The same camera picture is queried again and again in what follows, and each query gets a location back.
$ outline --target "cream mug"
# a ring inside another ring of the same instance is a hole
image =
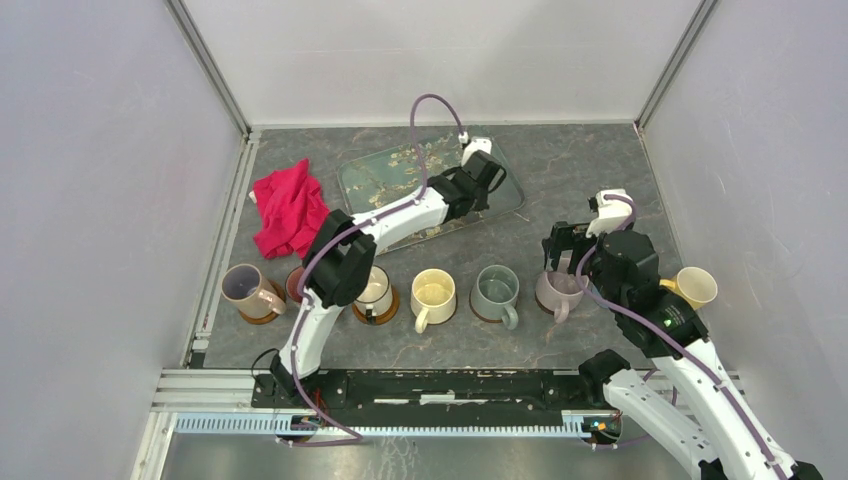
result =
[[[278,291],[258,268],[248,263],[227,270],[221,279],[221,294],[238,308],[248,322],[265,320],[272,313],[280,315],[286,311],[285,294]]]
[[[381,325],[391,320],[394,315],[390,310],[395,303],[395,295],[386,271],[377,266],[371,267],[365,290],[353,303],[356,313],[362,315],[360,320],[364,319],[369,325]]]
[[[660,286],[683,297],[693,310],[715,300],[718,296],[718,284],[712,275],[703,268],[686,267],[671,280],[660,280]]]
[[[415,331],[424,333],[427,325],[445,323],[456,312],[456,284],[444,270],[431,268],[412,281],[412,313]]]

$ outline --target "mug handle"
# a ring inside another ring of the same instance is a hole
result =
[[[368,325],[377,323],[377,319],[374,317],[374,305],[370,303],[365,305],[365,321],[368,322]]]
[[[271,293],[263,288],[260,289],[259,293],[256,295],[260,300],[268,304],[268,308],[270,308],[272,312],[282,315],[286,311],[286,302],[284,302],[275,293]]]
[[[415,331],[418,333],[424,333],[424,329],[427,328],[427,314],[430,313],[429,308],[422,308],[421,312],[418,313],[418,316],[415,317]]]
[[[518,326],[518,312],[512,305],[507,305],[505,310],[506,312],[501,316],[501,320],[507,330],[515,330],[515,327]]]
[[[568,318],[568,313],[571,311],[571,307],[568,305],[568,300],[562,299],[559,301],[559,306],[554,309],[554,321],[556,323],[562,323]]]

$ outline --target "mug rim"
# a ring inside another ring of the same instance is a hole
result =
[[[229,275],[230,272],[232,272],[233,270],[235,270],[239,267],[250,267],[250,268],[252,268],[256,272],[256,274],[259,275],[259,283],[256,284],[256,290],[254,290],[253,293],[251,293],[250,295],[243,297],[243,298],[232,298],[229,295],[227,295],[227,292],[224,291],[224,280],[227,278],[227,275]],[[233,265],[232,267],[227,269],[227,271],[224,273],[224,276],[221,277],[221,284],[219,285],[219,288],[221,289],[221,295],[223,295],[224,298],[226,298],[227,300],[229,300],[231,302],[243,302],[243,301],[253,297],[254,295],[256,295],[257,292],[259,292],[259,287],[261,285],[262,285],[262,272],[259,271],[259,267],[257,267],[256,265],[254,265],[252,263],[239,263],[238,265]]]
[[[573,298],[573,297],[576,297],[577,295],[583,295],[583,290],[580,290],[580,284],[579,284],[579,282],[578,282],[578,284],[577,284],[577,288],[578,288],[578,291],[577,291],[577,292],[575,292],[575,293],[565,293],[565,292],[560,292],[559,290],[557,290],[557,289],[553,286],[553,284],[551,283],[550,278],[548,278],[548,274],[549,274],[549,273],[556,273],[556,274],[560,274],[560,275],[565,275],[566,277],[573,277],[575,282],[577,282],[577,275],[572,275],[572,274],[570,274],[570,273],[560,272],[560,271],[557,271],[557,270],[545,270],[544,272],[542,272],[542,277],[545,279],[545,285],[546,285],[546,286],[547,286],[547,287],[548,287],[548,288],[549,288],[552,292],[554,292],[556,295],[559,295],[559,296],[561,296],[561,297],[566,297],[566,298]],[[588,276],[588,275],[581,275],[581,277],[585,277],[587,280],[589,279],[589,276]]]
[[[509,297],[509,300],[506,300],[504,302],[496,302],[496,301],[492,300],[491,298],[487,297],[486,294],[483,293],[482,290],[480,290],[480,277],[482,277],[483,274],[486,273],[486,270],[488,270],[490,268],[499,268],[499,269],[502,269],[502,270],[506,270],[509,273],[511,273],[512,276],[515,278],[515,283],[516,283],[515,292],[513,292],[512,296]],[[483,299],[485,299],[490,304],[498,305],[498,306],[505,306],[507,304],[511,304],[512,301],[518,297],[518,293],[521,291],[521,279],[518,278],[518,274],[515,273],[515,271],[513,269],[507,267],[506,265],[501,265],[499,263],[495,263],[495,264],[484,267],[483,270],[480,270],[480,273],[477,274],[477,279],[474,280],[474,290],[476,290],[477,293],[479,293],[480,296],[483,297]]]
[[[288,288],[289,288],[289,279],[291,279],[292,275],[294,275],[298,270],[303,271],[303,270],[306,270],[306,269],[303,268],[303,265],[298,265],[297,267],[294,267],[292,269],[292,271],[289,272],[288,275],[286,275],[286,284],[284,286],[284,288],[286,290],[286,295],[288,295],[295,303],[300,303],[300,302],[294,299],[294,295],[292,294],[292,292],[288,291]],[[294,285],[294,293],[296,293],[297,296],[300,297],[301,300],[303,300],[303,297],[299,293],[297,293],[297,284]]]
[[[424,275],[425,273],[430,273],[430,272],[443,273],[448,278],[448,280],[450,280],[450,283],[451,283],[451,294],[450,294],[450,296],[448,297],[447,300],[445,300],[444,302],[442,302],[438,305],[424,303],[424,302],[421,301],[421,299],[418,298],[417,295],[415,295],[415,282],[418,281],[418,277],[420,277],[421,275]],[[412,288],[410,288],[410,290],[412,290],[412,298],[415,299],[416,302],[420,303],[422,307],[429,308],[429,309],[444,307],[445,305],[450,303],[450,301],[456,296],[456,282],[454,282],[453,277],[451,276],[450,273],[442,270],[441,268],[428,268],[426,270],[421,270],[420,272],[418,272],[418,275],[415,275],[415,278],[412,279],[412,286],[411,287]]]
[[[680,274],[687,272],[687,271],[689,271],[689,272],[694,271],[694,272],[697,272],[699,274],[705,275],[706,276],[705,278],[709,278],[712,281],[712,285],[711,285],[712,296],[708,300],[702,300],[700,298],[695,298],[692,295],[690,295],[688,292],[683,291],[683,287],[680,285]],[[715,300],[716,297],[718,297],[718,282],[716,281],[715,277],[713,277],[713,275],[710,272],[704,270],[701,267],[695,267],[695,266],[683,267],[683,268],[680,269],[679,272],[677,272],[677,274],[675,276],[677,277],[677,288],[680,289],[680,293],[686,295],[687,297],[691,298],[695,302],[710,303],[713,300]]]
[[[357,296],[357,297],[356,297],[356,299],[354,300],[354,302],[355,302],[355,303],[362,303],[362,304],[364,304],[364,305],[371,305],[371,304],[374,304],[374,303],[379,302],[380,300],[382,300],[383,298],[385,298],[385,296],[386,296],[386,295],[388,295],[388,293],[389,293],[390,291],[392,291],[392,279],[391,279],[391,277],[389,277],[389,272],[387,272],[387,271],[386,271],[386,269],[384,269],[383,267],[378,267],[377,265],[371,265],[371,268],[372,268],[372,269],[375,269],[375,268],[376,268],[377,270],[379,270],[379,271],[383,272],[383,275],[385,275],[385,276],[386,276],[386,290],[385,290],[385,291],[383,291],[383,293],[382,293],[382,294],[380,294],[380,296],[379,296],[379,297],[377,297],[377,299],[376,299],[376,300],[372,300],[372,301],[370,301],[370,302],[366,302],[366,301],[364,301],[364,300],[360,300],[360,299],[359,299],[359,297],[361,297],[361,296],[362,296],[362,294],[360,293],[360,294],[359,294],[359,296]]]

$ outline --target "pink mug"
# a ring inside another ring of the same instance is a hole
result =
[[[582,280],[588,283],[589,277],[584,275]],[[536,303],[542,310],[552,314],[556,323],[564,322],[582,298],[583,291],[580,290],[574,275],[542,272],[536,281]]]

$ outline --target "yellow mug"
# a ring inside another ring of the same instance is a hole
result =
[[[671,280],[660,280],[660,286],[682,297],[694,310],[712,302],[718,295],[715,278],[698,267],[686,267],[677,272]]]

